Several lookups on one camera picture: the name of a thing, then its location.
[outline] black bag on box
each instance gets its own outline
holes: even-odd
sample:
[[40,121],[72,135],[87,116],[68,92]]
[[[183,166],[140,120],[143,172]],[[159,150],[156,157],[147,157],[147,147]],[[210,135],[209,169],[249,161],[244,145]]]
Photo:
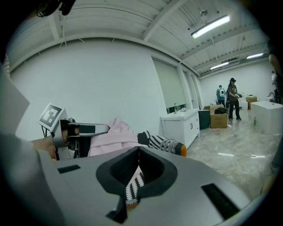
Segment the black bag on box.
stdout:
[[227,110],[225,109],[225,108],[217,108],[217,109],[215,109],[215,111],[214,111],[214,114],[225,114],[225,113],[227,113]]

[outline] person wearing black cap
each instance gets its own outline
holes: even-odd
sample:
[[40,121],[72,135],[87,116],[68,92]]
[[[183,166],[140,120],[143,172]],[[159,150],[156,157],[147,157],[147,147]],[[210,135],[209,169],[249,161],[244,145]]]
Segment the person wearing black cap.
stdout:
[[237,120],[242,120],[240,117],[240,107],[239,107],[239,101],[238,98],[241,96],[240,94],[238,94],[237,92],[237,87],[235,86],[235,82],[236,80],[234,78],[230,79],[230,83],[227,89],[228,97],[230,100],[230,109],[229,109],[229,119],[232,120],[233,119],[233,109],[234,106],[236,108],[236,119]]

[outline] pink garment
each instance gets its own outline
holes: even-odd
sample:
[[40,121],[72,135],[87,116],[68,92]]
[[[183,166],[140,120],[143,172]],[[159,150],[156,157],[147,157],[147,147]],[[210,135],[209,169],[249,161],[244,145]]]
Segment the pink garment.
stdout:
[[120,117],[105,124],[110,127],[108,133],[92,137],[88,156],[105,154],[126,147],[145,146],[138,143],[137,134]]

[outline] marble floor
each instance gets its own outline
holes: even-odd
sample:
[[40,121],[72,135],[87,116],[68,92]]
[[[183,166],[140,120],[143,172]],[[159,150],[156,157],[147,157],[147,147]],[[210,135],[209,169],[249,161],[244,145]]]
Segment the marble floor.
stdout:
[[187,149],[187,157],[213,168],[254,199],[260,194],[263,182],[271,175],[269,163],[277,151],[281,136],[256,131],[249,110],[240,110],[240,116],[242,121],[234,119],[230,128],[201,130],[200,137]]

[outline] brown object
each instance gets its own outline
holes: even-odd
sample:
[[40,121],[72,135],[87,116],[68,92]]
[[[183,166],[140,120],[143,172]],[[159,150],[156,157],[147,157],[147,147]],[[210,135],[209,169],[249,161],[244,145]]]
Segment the brown object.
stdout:
[[185,145],[183,145],[183,146],[181,147],[181,156],[184,156],[184,157],[187,156],[187,148],[186,148]]
[[214,114],[215,109],[223,105],[210,106],[210,128],[227,128],[227,114]]
[[248,102],[248,109],[251,110],[251,103],[257,102],[257,97],[246,97],[246,101]]
[[204,109],[203,109],[203,110],[209,110],[209,108],[210,108],[210,105],[204,106]]

